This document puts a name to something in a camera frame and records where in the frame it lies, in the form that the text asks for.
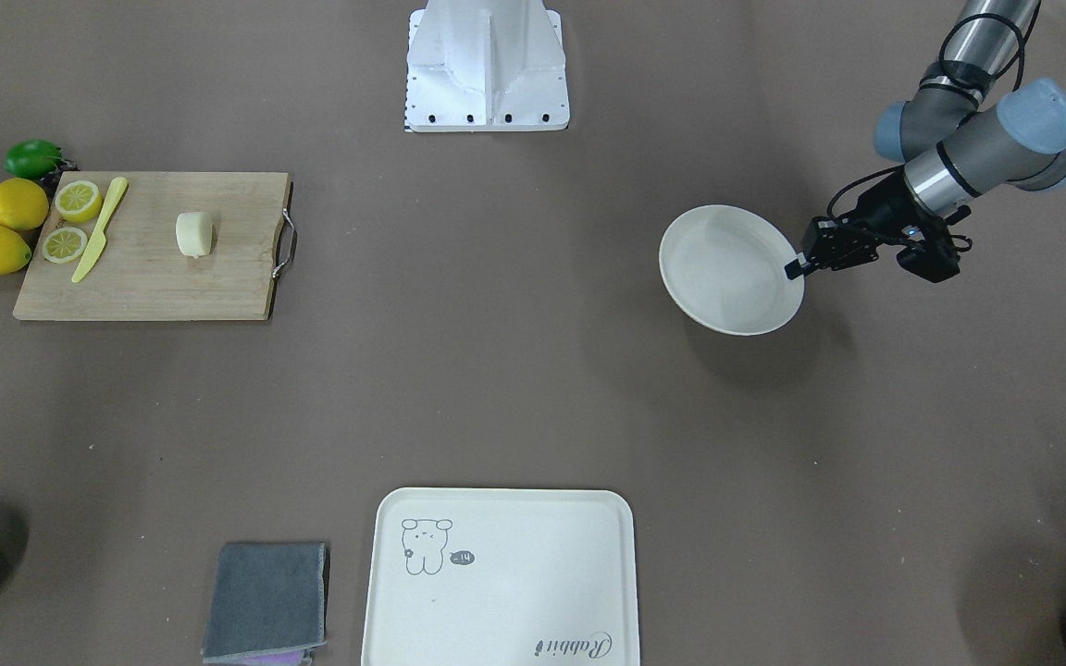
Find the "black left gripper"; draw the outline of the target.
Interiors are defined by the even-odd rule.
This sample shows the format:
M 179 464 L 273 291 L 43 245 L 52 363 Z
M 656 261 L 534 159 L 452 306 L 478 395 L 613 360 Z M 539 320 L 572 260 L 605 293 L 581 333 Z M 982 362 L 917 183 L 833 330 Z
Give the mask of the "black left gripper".
M 962 205 L 950 216 L 922 208 L 906 185 L 904 168 L 874 172 L 842 186 L 813 216 L 802 239 L 802 256 L 784 265 L 788 281 L 817 270 L 840 271 L 877 261 L 883 245 L 897 246 L 900 269 L 932 283 L 960 273 L 962 253 L 973 241 L 951 227 L 972 213 Z

